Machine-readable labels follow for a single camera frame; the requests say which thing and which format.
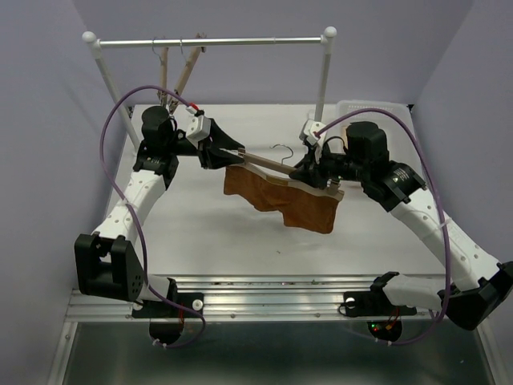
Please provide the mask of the brown underwear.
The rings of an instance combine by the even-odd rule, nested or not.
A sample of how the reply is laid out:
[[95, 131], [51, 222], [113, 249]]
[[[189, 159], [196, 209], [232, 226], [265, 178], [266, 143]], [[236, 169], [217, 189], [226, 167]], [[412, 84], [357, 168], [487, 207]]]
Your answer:
[[224, 194], [244, 198], [259, 212], [279, 212], [287, 227], [328, 234], [333, 231], [337, 207], [345, 193], [317, 189], [297, 180], [272, 176], [251, 165], [225, 169]]

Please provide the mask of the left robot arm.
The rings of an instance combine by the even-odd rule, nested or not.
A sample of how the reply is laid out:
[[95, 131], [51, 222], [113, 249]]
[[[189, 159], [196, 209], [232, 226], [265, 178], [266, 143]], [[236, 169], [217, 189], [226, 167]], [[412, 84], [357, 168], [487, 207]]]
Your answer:
[[204, 169], [243, 163], [244, 145], [225, 133], [204, 112], [189, 107], [188, 126], [180, 129], [165, 107], [147, 108], [141, 115], [140, 143], [126, 188], [115, 185], [119, 199], [104, 221], [75, 241], [75, 264], [82, 294], [127, 302], [151, 301], [159, 315], [185, 307], [178, 303], [176, 281], [148, 272], [148, 256], [137, 255], [144, 242], [143, 223], [168, 190], [181, 156], [194, 156]]

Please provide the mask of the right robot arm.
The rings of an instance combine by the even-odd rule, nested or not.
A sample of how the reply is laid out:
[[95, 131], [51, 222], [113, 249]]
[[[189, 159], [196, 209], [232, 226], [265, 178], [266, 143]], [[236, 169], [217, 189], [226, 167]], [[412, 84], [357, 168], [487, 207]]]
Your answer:
[[386, 133], [375, 123], [351, 123], [341, 153], [331, 152], [323, 128], [308, 120], [301, 129], [308, 151], [291, 177], [314, 188], [325, 188], [330, 181], [358, 182], [368, 198], [418, 237], [449, 275], [434, 280], [388, 272], [368, 290], [347, 293], [340, 313], [352, 318], [412, 315], [423, 308], [474, 330], [511, 292], [512, 264], [485, 252], [447, 214], [438, 213], [426, 182], [407, 164], [390, 159]]

